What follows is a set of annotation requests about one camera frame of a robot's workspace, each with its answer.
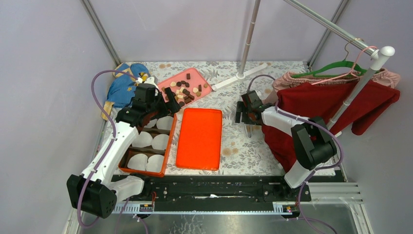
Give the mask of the pink tray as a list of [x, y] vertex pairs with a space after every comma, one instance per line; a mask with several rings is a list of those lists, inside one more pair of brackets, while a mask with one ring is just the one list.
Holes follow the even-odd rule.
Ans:
[[[187, 73], [190, 74], [190, 80], [186, 79]], [[176, 82], [176, 86], [170, 87], [171, 82]], [[212, 92], [210, 84], [195, 68], [186, 69], [165, 81], [160, 82], [158, 87], [164, 93], [166, 101], [168, 101], [168, 98], [164, 91], [165, 88], [169, 87], [174, 92], [175, 99], [181, 107], [194, 103]], [[199, 97], [196, 96], [197, 92], [201, 92]]]

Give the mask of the orange box lid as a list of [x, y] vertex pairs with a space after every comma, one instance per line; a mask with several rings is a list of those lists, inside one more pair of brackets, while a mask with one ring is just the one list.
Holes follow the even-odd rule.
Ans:
[[220, 165], [223, 113], [218, 109], [186, 108], [183, 112], [176, 167], [216, 171]]

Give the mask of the orange chocolate box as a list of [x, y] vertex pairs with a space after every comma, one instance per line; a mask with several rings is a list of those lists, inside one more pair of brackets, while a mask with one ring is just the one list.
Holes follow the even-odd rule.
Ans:
[[[171, 150], [172, 139], [173, 139], [175, 126], [176, 126], [176, 121], [177, 121], [176, 115], [169, 115], [169, 116], [174, 118], [173, 126], [169, 131], [168, 130], [157, 129], [156, 126], [154, 126], [153, 128], [143, 128], [142, 131], [141, 131], [141, 132], [150, 133], [153, 138], [156, 135], [159, 135], [159, 134], [169, 135], [169, 141], [168, 141], [168, 146], [167, 146], [166, 150], [164, 150], [164, 151], [155, 150], [155, 149], [152, 148], [152, 146], [148, 146], [148, 147], [144, 147], [144, 148], [137, 148], [137, 147], [132, 147], [132, 145], [130, 145], [129, 148], [126, 150], [124, 156], [122, 157], [121, 161], [118, 164], [119, 170], [121, 170], [124, 173], [129, 173], [129, 174], [138, 173], [138, 174], [142, 174], [142, 175], [146, 175], [146, 176], [152, 176], [152, 177], [163, 177], [165, 175], [165, 171], [166, 171], [167, 163], [168, 163], [168, 157], [169, 157], [169, 153], [170, 153], [170, 150]], [[163, 155], [164, 156], [164, 162], [163, 162], [162, 171], [160, 173], [153, 173], [153, 172], [148, 172], [146, 170], [145, 171], [138, 171], [138, 170], [129, 169], [127, 167], [128, 161], [132, 156], [134, 156], [136, 154], [146, 154], [148, 156], [148, 158], [152, 155]]]

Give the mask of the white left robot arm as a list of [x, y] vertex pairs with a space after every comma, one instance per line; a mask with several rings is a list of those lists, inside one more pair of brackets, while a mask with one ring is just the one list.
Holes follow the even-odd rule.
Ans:
[[130, 175], [113, 182], [113, 174], [129, 146], [151, 120], [175, 114], [180, 108], [170, 88], [160, 91], [144, 83], [136, 87], [131, 106], [121, 109], [111, 122], [112, 136], [80, 175], [70, 175], [67, 180], [71, 205], [78, 215], [86, 212], [107, 218], [117, 202], [131, 196], [139, 200], [149, 198], [151, 188], [142, 177]]

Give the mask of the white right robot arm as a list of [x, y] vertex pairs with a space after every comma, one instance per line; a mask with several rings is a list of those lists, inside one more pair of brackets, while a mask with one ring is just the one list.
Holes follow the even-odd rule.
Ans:
[[281, 198], [293, 200], [316, 167], [337, 154], [336, 137], [327, 130], [320, 117], [301, 117], [284, 111], [273, 103], [262, 103], [255, 91], [241, 96], [236, 103], [236, 123], [273, 127], [287, 134], [293, 142], [296, 156], [292, 168], [284, 175], [279, 188]]

